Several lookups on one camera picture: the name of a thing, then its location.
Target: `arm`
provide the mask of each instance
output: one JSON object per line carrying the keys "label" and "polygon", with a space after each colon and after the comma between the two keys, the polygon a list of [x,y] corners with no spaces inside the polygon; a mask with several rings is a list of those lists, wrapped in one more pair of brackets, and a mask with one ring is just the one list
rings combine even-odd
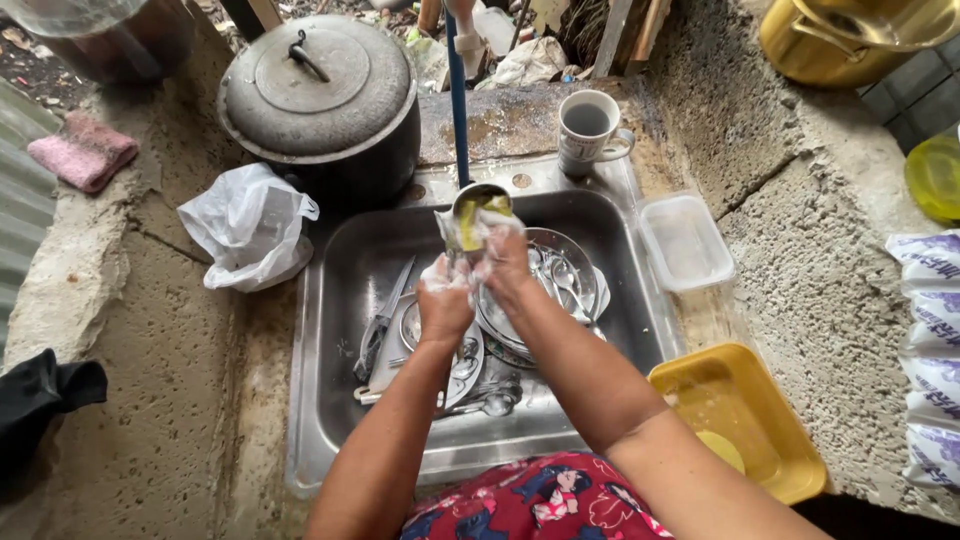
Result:
{"label": "arm", "polygon": [[[445,275],[445,262],[434,264]],[[305,539],[392,538],[400,530],[414,497],[437,394],[473,320],[467,294],[452,286],[427,292],[420,282],[417,349],[334,458]]]}
{"label": "arm", "polygon": [[527,273],[518,234],[493,241],[487,286],[573,426],[630,481],[676,537],[826,539],[700,442],[612,345],[570,317]]}

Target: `lid handle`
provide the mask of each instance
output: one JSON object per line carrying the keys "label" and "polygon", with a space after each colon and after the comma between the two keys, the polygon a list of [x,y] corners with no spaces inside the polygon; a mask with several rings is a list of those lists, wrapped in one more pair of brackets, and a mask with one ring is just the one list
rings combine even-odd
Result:
{"label": "lid handle", "polygon": [[300,39],[290,44],[290,49],[289,49],[290,58],[294,59],[298,63],[305,63],[309,65],[311,69],[317,72],[317,76],[320,77],[321,81],[325,83],[329,83],[330,76],[326,74],[326,72],[322,67],[320,67],[319,65],[317,65],[316,62],[310,59],[310,56],[307,55],[306,51],[303,50],[302,45],[303,45],[303,42],[306,41],[306,32],[304,32],[303,30],[299,30],[297,31],[297,36],[300,37]]}

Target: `corrugated metal sheet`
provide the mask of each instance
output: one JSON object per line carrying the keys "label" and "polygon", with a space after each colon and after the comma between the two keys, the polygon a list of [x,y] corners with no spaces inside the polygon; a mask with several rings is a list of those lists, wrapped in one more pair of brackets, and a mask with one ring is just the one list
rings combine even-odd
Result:
{"label": "corrugated metal sheet", "polygon": [[16,293],[54,220],[57,177],[27,155],[27,144],[59,128],[54,114],[0,81],[0,363]]}

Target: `brass pot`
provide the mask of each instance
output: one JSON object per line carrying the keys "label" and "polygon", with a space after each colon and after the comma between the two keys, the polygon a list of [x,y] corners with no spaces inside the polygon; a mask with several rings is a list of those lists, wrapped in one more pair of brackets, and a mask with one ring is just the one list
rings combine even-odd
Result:
{"label": "brass pot", "polygon": [[960,0],[774,0],[760,47],[798,83],[857,88],[956,36],[958,15]]}

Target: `sink basin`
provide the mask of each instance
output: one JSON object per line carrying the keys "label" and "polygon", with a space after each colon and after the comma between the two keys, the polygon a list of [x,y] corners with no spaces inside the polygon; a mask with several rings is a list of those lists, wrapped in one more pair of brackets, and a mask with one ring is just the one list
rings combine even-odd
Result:
{"label": "sink basin", "polygon": [[[628,164],[604,164],[598,179],[576,184],[554,163],[540,159],[480,166],[471,176],[507,187],[515,197],[516,215],[527,226],[564,233],[584,249],[611,288],[610,306],[598,325],[648,374],[683,351],[672,307],[654,282],[638,239],[639,198]],[[529,177],[530,185],[516,187],[518,174]],[[334,455],[369,409],[353,398],[357,382],[351,372],[364,328],[385,304],[410,256],[417,256],[417,264],[408,291],[443,250],[433,212],[449,208],[456,184],[444,169],[420,172],[415,183],[423,188],[418,200],[346,220],[324,221],[322,216],[310,230],[315,256],[300,277],[287,460],[288,485],[303,496],[319,487]],[[485,369],[515,370],[506,364]],[[528,455],[586,447],[539,374],[516,371],[523,398],[511,414],[477,412],[434,422],[418,484],[464,479]]]}

